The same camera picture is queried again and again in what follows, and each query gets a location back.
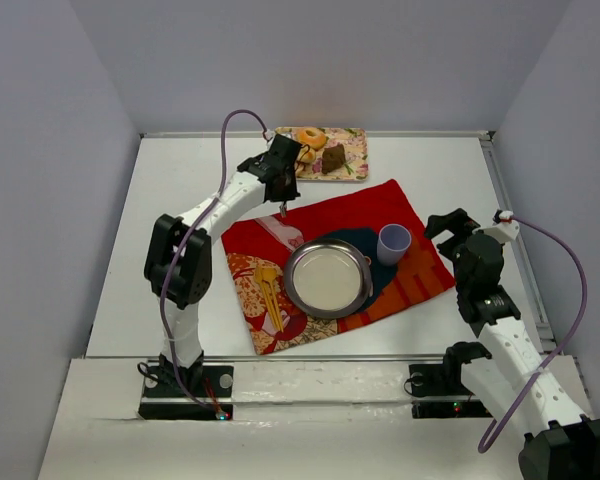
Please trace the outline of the metal tongs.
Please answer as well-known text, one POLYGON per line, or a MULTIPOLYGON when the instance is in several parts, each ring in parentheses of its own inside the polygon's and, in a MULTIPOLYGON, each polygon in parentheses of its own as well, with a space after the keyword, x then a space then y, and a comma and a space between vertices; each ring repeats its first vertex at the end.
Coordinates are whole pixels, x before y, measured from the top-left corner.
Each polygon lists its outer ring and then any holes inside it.
MULTIPOLYGON (((294 163, 295 174, 302 172, 307 164, 313 162, 315 160, 315 155, 315 151, 309 145, 303 144, 294 163)), ((286 201, 281 203, 279 211, 282 218, 287 216, 286 201)))

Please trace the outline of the jam pastry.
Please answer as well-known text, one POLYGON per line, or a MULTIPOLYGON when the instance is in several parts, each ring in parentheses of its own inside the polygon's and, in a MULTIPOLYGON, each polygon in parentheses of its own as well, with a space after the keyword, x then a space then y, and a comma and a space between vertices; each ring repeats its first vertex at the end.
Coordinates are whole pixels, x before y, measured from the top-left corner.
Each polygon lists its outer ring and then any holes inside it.
POLYGON ((295 161, 295 173, 297 176, 304 174, 315 174, 322 170, 322 157, 319 151, 303 146, 295 161))

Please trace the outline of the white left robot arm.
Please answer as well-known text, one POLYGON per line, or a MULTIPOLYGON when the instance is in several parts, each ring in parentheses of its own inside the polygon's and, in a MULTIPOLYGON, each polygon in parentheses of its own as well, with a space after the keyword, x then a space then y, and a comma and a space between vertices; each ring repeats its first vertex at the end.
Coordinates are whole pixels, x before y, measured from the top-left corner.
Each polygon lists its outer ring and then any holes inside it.
POLYGON ((164 332, 159 364, 164 379, 191 396, 202 377, 204 353, 199 303, 212 282, 212 247, 241 217, 260 205, 299 196, 295 167, 307 147, 276 134, 268 149, 224 175, 219 191, 179 216, 164 214, 153 227, 144 277, 158 297, 164 332))

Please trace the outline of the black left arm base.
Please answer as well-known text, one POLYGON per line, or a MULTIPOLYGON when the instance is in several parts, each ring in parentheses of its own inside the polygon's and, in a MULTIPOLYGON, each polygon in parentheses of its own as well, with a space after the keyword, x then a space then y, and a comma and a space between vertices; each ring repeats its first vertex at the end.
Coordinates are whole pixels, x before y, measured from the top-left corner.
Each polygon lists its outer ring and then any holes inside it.
POLYGON ((144 420, 228 421, 233 416, 234 367, 229 364, 205 364, 201 379, 189 389, 200 401, 187 396, 173 376, 156 362, 139 362, 143 377, 138 415, 144 420))

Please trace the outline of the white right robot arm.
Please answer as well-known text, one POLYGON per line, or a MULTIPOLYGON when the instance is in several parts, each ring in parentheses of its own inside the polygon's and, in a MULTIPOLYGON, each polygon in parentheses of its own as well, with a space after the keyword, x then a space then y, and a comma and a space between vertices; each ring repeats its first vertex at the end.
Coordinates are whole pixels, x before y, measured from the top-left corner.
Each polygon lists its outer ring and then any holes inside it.
POLYGON ((541 355, 500 283, 504 246, 525 223, 504 210, 495 213, 489 227, 461 208, 428 218, 426 238, 444 231, 451 235, 437 249, 453 265, 458 310, 476 337, 448 348, 444 378, 466 388, 492 416, 479 453, 487 453, 508 432, 520 441, 517 463, 523 478, 600 479, 600 418, 587 415, 549 368, 583 320, 586 275, 579 275, 581 300, 571 328, 548 355, 541 355))

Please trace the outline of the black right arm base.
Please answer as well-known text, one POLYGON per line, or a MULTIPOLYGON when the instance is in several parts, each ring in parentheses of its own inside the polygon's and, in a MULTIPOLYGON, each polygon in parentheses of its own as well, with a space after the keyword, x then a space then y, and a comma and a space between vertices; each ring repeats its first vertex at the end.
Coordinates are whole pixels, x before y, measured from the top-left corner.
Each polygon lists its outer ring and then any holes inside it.
POLYGON ((447 378, 442 364, 411 364, 403 388, 412 399, 414 419, 491 418, 473 393, 447 378))

